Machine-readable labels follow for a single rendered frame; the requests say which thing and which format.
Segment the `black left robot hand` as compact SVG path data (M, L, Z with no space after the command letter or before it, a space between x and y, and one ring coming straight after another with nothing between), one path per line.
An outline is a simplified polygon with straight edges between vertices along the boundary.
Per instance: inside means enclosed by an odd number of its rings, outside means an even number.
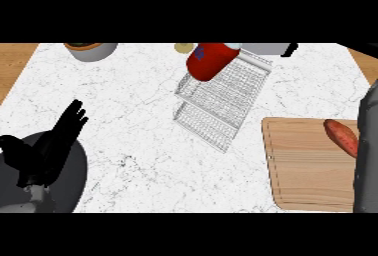
M83 102L75 100L52 130L46 131L30 146L14 135L0 136L5 163L20 171L17 186L49 187L58 180L72 147L89 120Z

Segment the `pale wooden cutting board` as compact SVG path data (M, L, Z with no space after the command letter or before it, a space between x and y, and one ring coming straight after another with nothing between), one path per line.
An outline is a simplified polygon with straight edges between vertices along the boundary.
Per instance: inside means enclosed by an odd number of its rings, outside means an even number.
M278 207L352 212L355 158L331 141L324 119L266 117L262 132Z

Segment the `grey plant pot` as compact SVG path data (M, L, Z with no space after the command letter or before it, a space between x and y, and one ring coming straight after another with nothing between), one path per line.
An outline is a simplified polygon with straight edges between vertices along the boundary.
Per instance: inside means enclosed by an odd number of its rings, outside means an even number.
M106 59L114 53L117 46L117 43L66 43L75 58L83 62Z

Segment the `pale yellow round thing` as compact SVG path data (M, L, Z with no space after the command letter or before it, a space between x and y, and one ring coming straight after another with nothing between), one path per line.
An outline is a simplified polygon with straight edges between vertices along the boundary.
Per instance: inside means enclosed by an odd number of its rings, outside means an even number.
M194 50L194 44L193 43L176 43L175 44L175 50L179 53L190 53Z

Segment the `grey appliance with black part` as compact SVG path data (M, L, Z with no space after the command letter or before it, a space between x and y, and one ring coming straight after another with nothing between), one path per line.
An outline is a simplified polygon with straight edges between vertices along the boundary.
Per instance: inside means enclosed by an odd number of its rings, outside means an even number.
M244 43L243 49L258 55L290 57L299 49L297 43Z

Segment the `orange-red oblong vegetable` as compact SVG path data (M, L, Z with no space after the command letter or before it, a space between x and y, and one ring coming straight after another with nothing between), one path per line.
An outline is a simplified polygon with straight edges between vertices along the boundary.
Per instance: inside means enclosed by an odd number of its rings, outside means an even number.
M334 119L324 121L327 135L345 152L354 157L358 157L360 139L352 129Z

